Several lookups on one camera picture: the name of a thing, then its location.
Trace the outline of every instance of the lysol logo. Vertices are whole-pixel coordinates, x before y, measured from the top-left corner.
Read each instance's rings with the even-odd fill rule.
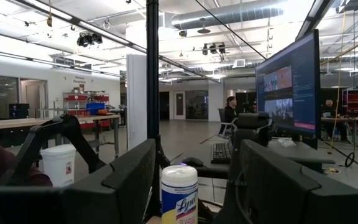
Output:
[[[196,202],[197,192],[194,192],[191,195],[185,197],[184,199],[178,201],[176,205],[177,219],[184,217],[194,211],[197,206]]]

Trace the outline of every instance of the blue bin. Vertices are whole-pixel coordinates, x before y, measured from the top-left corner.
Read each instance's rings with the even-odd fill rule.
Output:
[[[88,103],[86,104],[86,109],[91,115],[97,115],[99,110],[104,109],[104,103]]]

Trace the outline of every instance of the computer mouse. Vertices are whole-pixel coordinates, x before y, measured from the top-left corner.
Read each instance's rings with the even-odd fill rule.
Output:
[[[184,160],[182,160],[181,162],[182,164],[186,164],[188,166],[192,166],[192,167],[201,167],[204,165],[204,162],[194,158],[194,157],[187,157]]]

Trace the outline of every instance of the computer monitor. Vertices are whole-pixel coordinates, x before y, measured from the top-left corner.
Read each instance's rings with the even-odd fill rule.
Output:
[[[314,30],[256,66],[257,111],[268,112],[280,129],[317,135],[319,68],[318,31]]]

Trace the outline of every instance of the disinfecting wipes canister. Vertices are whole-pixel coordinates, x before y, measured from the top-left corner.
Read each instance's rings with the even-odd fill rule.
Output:
[[[162,224],[198,223],[198,177],[190,166],[162,171]]]

